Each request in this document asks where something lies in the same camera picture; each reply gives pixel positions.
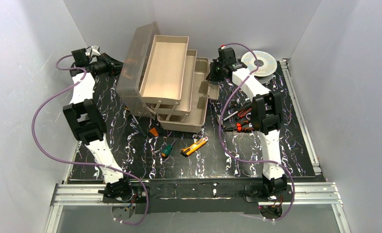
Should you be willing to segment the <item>red black cutter tool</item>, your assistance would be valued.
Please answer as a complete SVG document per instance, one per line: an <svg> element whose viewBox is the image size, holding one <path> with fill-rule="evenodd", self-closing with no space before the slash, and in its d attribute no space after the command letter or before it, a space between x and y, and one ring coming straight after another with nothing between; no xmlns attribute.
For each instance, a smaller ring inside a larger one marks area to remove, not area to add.
<svg viewBox="0 0 382 233"><path fill-rule="evenodd" d="M245 117L248 113L250 113L251 111L251 107L246 107L242 110L240 110L238 113L237 113L237 118L243 118Z"/></svg>

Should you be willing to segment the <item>white filament spool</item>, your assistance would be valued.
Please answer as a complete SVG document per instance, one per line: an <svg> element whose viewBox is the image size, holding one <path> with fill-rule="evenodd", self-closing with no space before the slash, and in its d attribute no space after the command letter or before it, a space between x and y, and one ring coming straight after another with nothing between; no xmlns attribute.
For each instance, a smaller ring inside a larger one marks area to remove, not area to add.
<svg viewBox="0 0 382 233"><path fill-rule="evenodd" d="M254 55L251 52L246 52L242 57L241 61L247 66L250 72L253 72L257 80L261 84L270 82L274 77L274 73L277 70L278 64L276 59L267 52L254 50Z"/></svg>

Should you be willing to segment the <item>orange black pliers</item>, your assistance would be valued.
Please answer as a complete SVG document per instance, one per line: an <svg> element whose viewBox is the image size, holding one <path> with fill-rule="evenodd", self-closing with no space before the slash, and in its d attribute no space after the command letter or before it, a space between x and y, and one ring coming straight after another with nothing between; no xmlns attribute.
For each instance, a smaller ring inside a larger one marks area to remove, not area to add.
<svg viewBox="0 0 382 233"><path fill-rule="evenodd" d="M251 127L250 124L251 124L250 120L244 120L244 121L236 123L235 126L224 128L223 131L224 132L239 132L239 133L252 132L254 128Z"/></svg>

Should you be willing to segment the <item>translucent brown beige tool box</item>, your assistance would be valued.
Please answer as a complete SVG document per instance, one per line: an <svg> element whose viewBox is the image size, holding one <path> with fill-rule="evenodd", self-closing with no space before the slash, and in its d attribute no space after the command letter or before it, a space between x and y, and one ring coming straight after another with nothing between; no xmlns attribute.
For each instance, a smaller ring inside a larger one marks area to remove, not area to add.
<svg viewBox="0 0 382 233"><path fill-rule="evenodd" d="M156 22L136 28L116 86L132 115L168 131L201 131L219 86L207 79L209 60L188 45L187 36L162 35Z"/></svg>

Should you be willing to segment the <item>orange black scraper tool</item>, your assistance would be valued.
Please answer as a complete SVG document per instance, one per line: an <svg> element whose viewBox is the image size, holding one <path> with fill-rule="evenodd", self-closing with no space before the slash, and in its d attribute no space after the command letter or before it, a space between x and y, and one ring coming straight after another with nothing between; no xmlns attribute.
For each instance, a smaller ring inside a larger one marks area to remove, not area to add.
<svg viewBox="0 0 382 233"><path fill-rule="evenodd" d="M138 121L138 119L135 116L132 116L132 118L135 121L135 123L137 124L137 128L139 129L139 131L143 137L158 137L159 136L159 133L155 127L146 130L142 127L142 125L140 124L140 122Z"/></svg>

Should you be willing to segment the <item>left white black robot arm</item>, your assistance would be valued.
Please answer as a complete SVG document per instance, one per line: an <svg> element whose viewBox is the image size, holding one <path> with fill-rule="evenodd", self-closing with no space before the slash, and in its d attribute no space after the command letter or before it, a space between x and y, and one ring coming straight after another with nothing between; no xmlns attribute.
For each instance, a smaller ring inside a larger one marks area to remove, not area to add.
<svg viewBox="0 0 382 233"><path fill-rule="evenodd" d="M99 46L72 51L74 63L70 74L76 85L71 101L63 107L65 118L76 140L85 145L101 164L106 185L99 193L106 198L129 202L134 192L128 178L123 175L106 140L106 124L93 99L95 76L119 74L123 63L100 52Z"/></svg>

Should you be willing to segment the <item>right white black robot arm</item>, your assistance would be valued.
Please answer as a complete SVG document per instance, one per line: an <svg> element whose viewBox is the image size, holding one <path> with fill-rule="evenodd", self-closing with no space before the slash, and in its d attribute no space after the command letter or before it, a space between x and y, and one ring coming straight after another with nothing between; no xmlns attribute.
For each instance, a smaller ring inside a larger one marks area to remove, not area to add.
<svg viewBox="0 0 382 233"><path fill-rule="evenodd" d="M249 68L236 58L233 48L222 45L218 53L208 79L223 81L230 78L251 99L251 125L260 137L263 158L262 187L255 194L260 197L277 196L288 186L287 176L280 166L281 94L274 94L261 84Z"/></svg>

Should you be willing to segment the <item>black marbled table mat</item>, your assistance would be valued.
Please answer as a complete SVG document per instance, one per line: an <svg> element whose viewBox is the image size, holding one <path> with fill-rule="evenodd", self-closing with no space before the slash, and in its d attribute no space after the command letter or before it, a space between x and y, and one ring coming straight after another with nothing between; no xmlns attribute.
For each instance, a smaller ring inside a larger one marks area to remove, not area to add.
<svg viewBox="0 0 382 233"><path fill-rule="evenodd" d="M302 123L297 118L291 90L285 73L278 64L275 78L266 84L275 93L283 96L284 120L280 131L280 150L282 164L293 177L315 177L311 149L307 147L302 132ZM260 177L263 164L241 163L228 156L218 140L217 116L233 92L236 85L231 82L219 83L220 97L209 100L205 124L198 133L164 131L163 135L145 138L141 135L132 116L124 108L116 93L118 77L102 75L96 78L94 100L103 114L107 125L107 140L116 162L124 171L142 179L194 179L194 178L232 178ZM203 137L208 142L189 157L180 154ZM222 136L226 148L237 158L256 161L262 159L260 139L254 133L225 132ZM160 153L175 141L168 159ZM98 167L74 166L70 181L102 180Z"/></svg>

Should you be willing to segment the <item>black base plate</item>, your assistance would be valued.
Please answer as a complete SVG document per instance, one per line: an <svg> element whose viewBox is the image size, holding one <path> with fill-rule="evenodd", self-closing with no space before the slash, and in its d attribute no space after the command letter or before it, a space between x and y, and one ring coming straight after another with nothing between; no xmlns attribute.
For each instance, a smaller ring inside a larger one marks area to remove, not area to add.
<svg viewBox="0 0 382 233"><path fill-rule="evenodd" d="M132 191L115 197L107 185L100 189L105 203L130 203L136 214L235 212L258 214L264 206L281 208L293 197L291 186L276 193L267 191L260 178L148 180L130 179Z"/></svg>

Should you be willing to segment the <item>yellow black utility knife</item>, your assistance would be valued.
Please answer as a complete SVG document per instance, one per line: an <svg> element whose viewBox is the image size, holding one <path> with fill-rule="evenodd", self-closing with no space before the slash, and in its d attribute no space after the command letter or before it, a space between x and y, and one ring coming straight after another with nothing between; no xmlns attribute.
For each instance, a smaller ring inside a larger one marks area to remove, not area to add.
<svg viewBox="0 0 382 233"><path fill-rule="evenodd" d="M180 151L181 155L184 157L189 157L192 155L194 152L196 152L198 149L200 149L203 145L205 145L208 141L208 137L201 138L197 142L193 143L191 146L182 149Z"/></svg>

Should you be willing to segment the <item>green stubby screwdriver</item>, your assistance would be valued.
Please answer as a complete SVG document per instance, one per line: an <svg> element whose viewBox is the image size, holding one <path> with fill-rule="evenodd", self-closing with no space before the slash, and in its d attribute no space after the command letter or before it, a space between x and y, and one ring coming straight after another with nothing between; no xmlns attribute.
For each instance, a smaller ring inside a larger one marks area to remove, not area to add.
<svg viewBox="0 0 382 233"><path fill-rule="evenodd" d="M168 144L167 147L165 147L165 148L162 150L160 156L161 156L163 159L167 159L167 158L170 156L174 144L175 144L175 141L172 142L171 144Z"/></svg>

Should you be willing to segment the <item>silver wrench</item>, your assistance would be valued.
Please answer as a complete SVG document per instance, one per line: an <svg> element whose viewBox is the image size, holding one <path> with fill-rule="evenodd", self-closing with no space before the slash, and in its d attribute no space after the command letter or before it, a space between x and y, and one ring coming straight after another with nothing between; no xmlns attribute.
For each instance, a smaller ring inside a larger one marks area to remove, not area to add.
<svg viewBox="0 0 382 233"><path fill-rule="evenodd" d="M233 112L232 114L230 114L227 117L223 118L223 121L229 120L230 118L232 118L233 116L237 115L238 113L239 113L239 111Z"/></svg>

